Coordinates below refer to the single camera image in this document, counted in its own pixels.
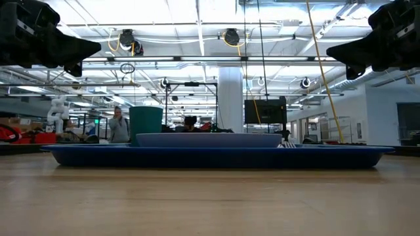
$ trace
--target white wall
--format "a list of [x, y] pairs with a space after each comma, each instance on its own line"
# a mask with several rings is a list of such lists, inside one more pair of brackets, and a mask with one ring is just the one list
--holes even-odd
[[[353, 142], [367, 142], [368, 140], [368, 120], [366, 107], [365, 86], [360, 85], [356, 90], [344, 91], [344, 96], [333, 97], [335, 112], [337, 116], [351, 117], [352, 140]], [[320, 106], [303, 107], [302, 111], [294, 111], [287, 114], [288, 121], [296, 121], [314, 115], [327, 113], [329, 118], [334, 118], [329, 99], [322, 100]], [[357, 139], [357, 123], [362, 124], [362, 139]]]
[[377, 88], [367, 86], [366, 98], [368, 144], [399, 146], [397, 103], [420, 102], [420, 86], [407, 85], [405, 79]]

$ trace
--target white pillar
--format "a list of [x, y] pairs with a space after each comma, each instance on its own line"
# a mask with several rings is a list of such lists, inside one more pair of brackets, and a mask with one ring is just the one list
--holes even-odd
[[220, 128], [231, 128], [243, 133], [243, 96], [241, 68], [219, 68], [219, 114]]

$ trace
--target wooden table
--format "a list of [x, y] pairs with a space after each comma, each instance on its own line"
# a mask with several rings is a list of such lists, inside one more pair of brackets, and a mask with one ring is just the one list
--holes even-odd
[[370, 170], [144, 170], [0, 157], [0, 235], [419, 235], [420, 159]]

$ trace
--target man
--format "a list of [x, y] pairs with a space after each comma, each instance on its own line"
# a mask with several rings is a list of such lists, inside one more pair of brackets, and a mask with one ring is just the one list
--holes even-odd
[[199, 128], [194, 127], [197, 123], [197, 117], [185, 117], [184, 119], [184, 131], [182, 132], [201, 132]]
[[126, 118], [123, 117], [121, 108], [115, 107], [114, 118], [110, 119], [111, 143], [127, 143], [130, 140], [130, 126]]

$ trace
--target blue tray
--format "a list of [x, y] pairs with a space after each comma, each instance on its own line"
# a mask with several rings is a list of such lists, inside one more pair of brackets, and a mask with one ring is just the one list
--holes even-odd
[[391, 147], [297, 145], [297, 148], [44, 146], [61, 165], [150, 168], [369, 168]]

